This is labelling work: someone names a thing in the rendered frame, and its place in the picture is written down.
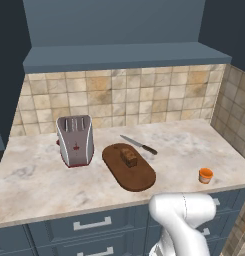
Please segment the silver and red toaster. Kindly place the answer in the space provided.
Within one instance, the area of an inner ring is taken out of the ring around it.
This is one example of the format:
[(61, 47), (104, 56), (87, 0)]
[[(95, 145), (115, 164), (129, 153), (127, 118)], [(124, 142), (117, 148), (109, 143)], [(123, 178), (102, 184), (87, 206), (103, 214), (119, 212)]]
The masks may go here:
[(92, 119), (89, 115), (65, 116), (56, 120), (57, 144), (67, 167), (87, 166), (94, 155)]

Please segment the orange jam jar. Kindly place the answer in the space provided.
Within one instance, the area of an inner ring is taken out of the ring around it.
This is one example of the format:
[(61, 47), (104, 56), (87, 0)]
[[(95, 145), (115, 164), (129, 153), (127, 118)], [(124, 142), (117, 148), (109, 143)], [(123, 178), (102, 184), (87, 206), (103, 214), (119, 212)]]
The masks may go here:
[(213, 177), (213, 171), (208, 168), (201, 168), (199, 170), (199, 181), (203, 184), (208, 184)]

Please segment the blue-grey cabinet panel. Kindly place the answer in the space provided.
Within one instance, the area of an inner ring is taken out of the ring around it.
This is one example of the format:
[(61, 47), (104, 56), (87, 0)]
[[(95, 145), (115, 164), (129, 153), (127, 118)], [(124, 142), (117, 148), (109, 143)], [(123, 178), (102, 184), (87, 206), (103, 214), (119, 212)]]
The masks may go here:
[(27, 225), (0, 228), (0, 256), (39, 256)]

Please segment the blue-grey drawer front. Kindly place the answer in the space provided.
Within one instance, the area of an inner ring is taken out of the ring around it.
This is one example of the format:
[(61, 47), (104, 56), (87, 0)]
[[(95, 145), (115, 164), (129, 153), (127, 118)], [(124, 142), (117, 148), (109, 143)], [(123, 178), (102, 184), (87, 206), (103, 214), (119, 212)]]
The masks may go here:
[(208, 221), (198, 227), (200, 232), (209, 230), (209, 234), (205, 234), (207, 242), (222, 242), (228, 238), (234, 223), (239, 215), (238, 211), (230, 211), (217, 213), (213, 220)]
[(220, 205), (217, 212), (228, 212), (240, 210), (245, 202), (245, 188), (211, 193), (212, 198), (218, 198)]
[(138, 205), (28, 225), (36, 246), (147, 226), (148, 207)]
[(39, 256), (76, 256), (78, 252), (100, 252), (112, 246), (114, 254), (111, 256), (143, 256), (145, 234), (146, 230), (144, 228), (134, 229), (127, 232), (38, 247), (37, 252)]

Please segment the brown bread loaf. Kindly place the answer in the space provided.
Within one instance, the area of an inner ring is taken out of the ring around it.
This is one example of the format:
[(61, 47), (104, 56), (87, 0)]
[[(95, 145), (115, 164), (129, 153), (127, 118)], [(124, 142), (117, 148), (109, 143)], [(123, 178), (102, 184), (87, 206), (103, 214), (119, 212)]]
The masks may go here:
[(129, 168), (137, 165), (136, 155), (128, 148), (122, 148), (120, 150), (120, 157)]

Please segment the brown oval cutting board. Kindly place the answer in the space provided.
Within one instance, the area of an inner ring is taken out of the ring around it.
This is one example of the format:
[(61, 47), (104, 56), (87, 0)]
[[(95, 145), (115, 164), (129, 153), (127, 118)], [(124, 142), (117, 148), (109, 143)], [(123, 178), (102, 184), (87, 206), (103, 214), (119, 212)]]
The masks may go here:
[(102, 152), (102, 159), (119, 185), (127, 191), (144, 191), (156, 181), (153, 168), (129, 144), (107, 146)]

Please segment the blue-grey wall cabinet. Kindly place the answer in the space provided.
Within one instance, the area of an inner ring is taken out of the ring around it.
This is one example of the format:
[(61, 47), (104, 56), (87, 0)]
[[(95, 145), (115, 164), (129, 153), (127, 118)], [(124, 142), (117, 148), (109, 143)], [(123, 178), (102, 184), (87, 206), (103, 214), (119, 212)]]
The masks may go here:
[(205, 0), (23, 0), (26, 73), (227, 64), (198, 41)]

